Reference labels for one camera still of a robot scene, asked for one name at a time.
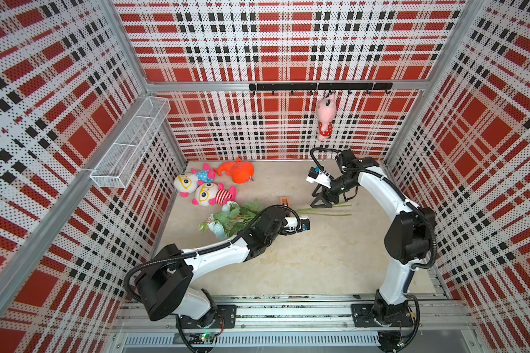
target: beige floor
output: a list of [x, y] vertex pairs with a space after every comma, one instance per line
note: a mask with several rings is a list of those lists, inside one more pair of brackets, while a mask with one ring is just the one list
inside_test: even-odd
[[[323, 164], [334, 177], [340, 175], [335, 162]], [[210, 165], [217, 167], [220, 163]], [[254, 181], [236, 185], [238, 202], [257, 199], [264, 207], [279, 203], [280, 196], [289, 196], [292, 208], [310, 207], [310, 194], [316, 184], [305, 178], [313, 165], [311, 161], [258, 161], [254, 165]], [[202, 163], [191, 162], [188, 170], [191, 168], [201, 169]], [[226, 175], [217, 177], [216, 182], [224, 183], [226, 188], [233, 185]], [[198, 223], [218, 212], [220, 206], [195, 206], [192, 199], [177, 197], [159, 248], [171, 243], [179, 249], [193, 248], [218, 241], [210, 231], [199, 232]], [[213, 271], [192, 286], [214, 295], [374, 293], [387, 270], [383, 238], [390, 220], [361, 187], [350, 202], [352, 207], [328, 212], [352, 216], [311, 215], [311, 230], [278, 236], [261, 256]], [[416, 272], [410, 289], [415, 293], [434, 292], [428, 272]]]

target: vent grille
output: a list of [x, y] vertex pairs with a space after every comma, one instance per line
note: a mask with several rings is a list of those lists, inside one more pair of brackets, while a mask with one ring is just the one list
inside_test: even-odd
[[[172, 347], [174, 333], [130, 334], [127, 348]], [[288, 347], [288, 346], [378, 346], [377, 332], [231, 332], [223, 333], [216, 347]]]

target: small wooden block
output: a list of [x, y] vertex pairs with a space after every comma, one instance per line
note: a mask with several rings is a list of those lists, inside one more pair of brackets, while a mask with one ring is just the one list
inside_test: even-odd
[[279, 203], [282, 204], [283, 206], [290, 207], [289, 196], [279, 197]]

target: plush toy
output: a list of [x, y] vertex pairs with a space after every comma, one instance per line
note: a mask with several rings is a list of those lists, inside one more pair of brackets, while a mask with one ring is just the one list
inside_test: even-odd
[[210, 169], [210, 165], [208, 163], [205, 163], [202, 165], [202, 170], [197, 172], [196, 169], [192, 169], [192, 173], [195, 173], [198, 178], [198, 185], [202, 185], [205, 182], [214, 181], [214, 178], [216, 177], [216, 173], [213, 172], [212, 169]]
[[175, 190], [181, 193], [182, 197], [187, 197], [189, 194], [194, 193], [198, 187], [198, 177], [196, 174], [180, 174], [173, 181]]
[[219, 176], [225, 171], [227, 176], [232, 177], [232, 181], [236, 184], [243, 184], [251, 179], [255, 168], [250, 161], [243, 161], [240, 158], [236, 161], [225, 161], [218, 169], [214, 169]]
[[332, 135], [332, 120], [336, 117], [336, 96], [332, 93], [316, 106], [318, 117], [318, 141], [324, 141]]
[[201, 206], [220, 204], [223, 206], [228, 201], [235, 201], [236, 194], [235, 187], [230, 187], [229, 190], [226, 190], [222, 183], [216, 185], [213, 182], [206, 182], [196, 189], [193, 204]]

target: green leaves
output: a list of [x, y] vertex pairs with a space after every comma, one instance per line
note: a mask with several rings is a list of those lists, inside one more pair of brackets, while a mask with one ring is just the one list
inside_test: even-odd
[[218, 222], [222, 223], [222, 225], [226, 226], [226, 224], [228, 223], [229, 219], [228, 219], [228, 214], [224, 211], [220, 211], [218, 212], [217, 214], [214, 214], [214, 219], [217, 220]]
[[239, 208], [234, 208], [233, 210], [230, 211], [230, 218], [235, 218], [239, 214], [240, 214], [240, 209]]
[[212, 222], [219, 222], [224, 228], [227, 236], [231, 237], [237, 234], [239, 231], [245, 228], [245, 225], [252, 220], [259, 212], [259, 202], [254, 200], [248, 202], [243, 206], [237, 203], [229, 204], [229, 207], [223, 207], [224, 211], [220, 211], [211, 215], [206, 222], [202, 222], [198, 225], [198, 230], [203, 232], [206, 229], [214, 231], [216, 227], [208, 227]]

